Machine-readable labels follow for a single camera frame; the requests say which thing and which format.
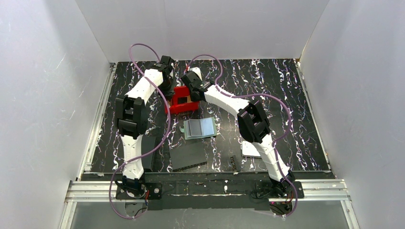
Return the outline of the orange card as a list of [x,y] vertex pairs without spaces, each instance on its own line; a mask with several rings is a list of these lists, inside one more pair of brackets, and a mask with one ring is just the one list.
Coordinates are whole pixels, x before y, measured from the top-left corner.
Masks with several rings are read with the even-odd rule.
[[174,96],[171,100],[171,106],[174,106],[174,107],[183,106],[184,104],[188,104],[190,102],[191,102],[191,99],[189,96],[183,96],[183,97]]

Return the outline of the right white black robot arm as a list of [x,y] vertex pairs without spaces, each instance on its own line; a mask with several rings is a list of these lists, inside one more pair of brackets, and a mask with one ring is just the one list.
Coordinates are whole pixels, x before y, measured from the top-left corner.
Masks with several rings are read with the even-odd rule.
[[193,102],[212,103],[237,118],[241,137],[255,147],[266,165],[273,193],[282,197],[296,191],[295,177],[275,149],[269,119],[259,100],[249,101],[245,96],[236,96],[219,88],[212,81],[203,81],[199,68],[188,71],[181,80]]

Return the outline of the red plastic bin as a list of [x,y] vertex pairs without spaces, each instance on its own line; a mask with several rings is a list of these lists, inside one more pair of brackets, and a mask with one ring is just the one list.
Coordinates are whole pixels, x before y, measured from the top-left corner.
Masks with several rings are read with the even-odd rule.
[[199,109],[200,102],[191,100],[190,91],[187,86],[174,87],[167,93],[167,101],[171,114],[194,112]]

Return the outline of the black credit card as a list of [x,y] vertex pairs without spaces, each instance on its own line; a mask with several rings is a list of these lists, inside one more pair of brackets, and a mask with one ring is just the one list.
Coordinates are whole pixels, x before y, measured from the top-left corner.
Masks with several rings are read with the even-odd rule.
[[199,119],[189,120],[190,136],[202,136],[201,121]]

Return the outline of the mint green card holder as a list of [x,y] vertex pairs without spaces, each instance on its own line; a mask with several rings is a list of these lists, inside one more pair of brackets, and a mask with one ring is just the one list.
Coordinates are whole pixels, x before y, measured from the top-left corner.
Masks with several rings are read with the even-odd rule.
[[214,117],[203,119],[189,119],[184,121],[180,131],[184,134],[185,140],[200,139],[217,136],[217,127]]

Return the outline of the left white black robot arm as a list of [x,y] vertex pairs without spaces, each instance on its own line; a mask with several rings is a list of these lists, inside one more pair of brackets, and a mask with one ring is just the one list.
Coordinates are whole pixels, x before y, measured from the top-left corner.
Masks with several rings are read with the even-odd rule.
[[145,70],[144,76],[125,95],[115,100],[115,123],[124,150],[123,178],[118,186],[134,196],[146,193],[143,174],[142,137],[147,130],[149,114],[146,103],[155,91],[169,101],[174,96],[174,60],[162,56]]

